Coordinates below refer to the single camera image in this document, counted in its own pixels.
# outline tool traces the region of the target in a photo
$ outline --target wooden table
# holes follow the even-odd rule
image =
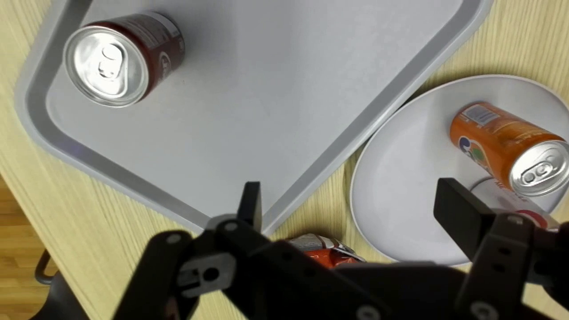
[[[0,3],[0,170],[26,218],[92,319],[110,319],[145,241],[174,223],[39,150],[14,115],[12,88],[49,0]],[[569,3],[496,0],[472,42],[424,88],[481,74],[533,79],[569,100]],[[384,260],[353,230],[346,193],[357,155],[339,168],[275,237],[319,232],[368,260]],[[567,202],[556,216],[567,219]],[[524,296],[533,308],[567,319],[542,291]],[[195,319],[238,314],[222,296],[206,296]]]

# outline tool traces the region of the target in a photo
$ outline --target silver can lid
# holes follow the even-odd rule
[[[149,86],[142,52],[108,27],[90,26],[71,35],[63,63],[74,88],[104,107],[129,107]]]
[[[569,180],[569,147],[547,141],[524,152],[512,166],[510,187],[522,198],[547,195]]]

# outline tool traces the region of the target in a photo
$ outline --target white plate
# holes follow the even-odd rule
[[[451,118],[467,104],[490,102],[569,139],[569,113],[545,88],[504,75],[456,81],[401,107],[364,148],[352,182],[352,216],[380,253],[403,262],[464,264],[467,259],[432,216],[439,179],[471,187],[487,173],[448,139]],[[558,191],[535,198],[551,212]]]

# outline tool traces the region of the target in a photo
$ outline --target soda can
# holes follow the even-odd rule
[[[558,223],[551,219],[542,209],[538,209],[531,202],[517,198],[508,189],[499,187],[492,179],[476,184],[476,187],[472,189],[472,196],[476,196],[496,214],[519,214],[529,219],[536,228],[549,232],[558,230]]]
[[[88,24],[71,35],[63,67],[74,88],[104,107],[129,107],[181,65],[179,29],[156,13]]]
[[[314,260],[325,269],[362,262],[352,250],[321,235],[305,234],[287,241],[293,248]]]
[[[449,139],[520,198],[542,196],[567,184],[567,143],[490,104],[464,107],[449,125]]]

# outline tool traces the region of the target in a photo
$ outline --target gray plastic tray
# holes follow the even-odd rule
[[[47,152],[199,230],[263,184],[271,232],[424,83],[488,0],[55,0],[17,113]],[[142,104],[87,102],[62,68],[81,24],[158,11],[183,67]]]

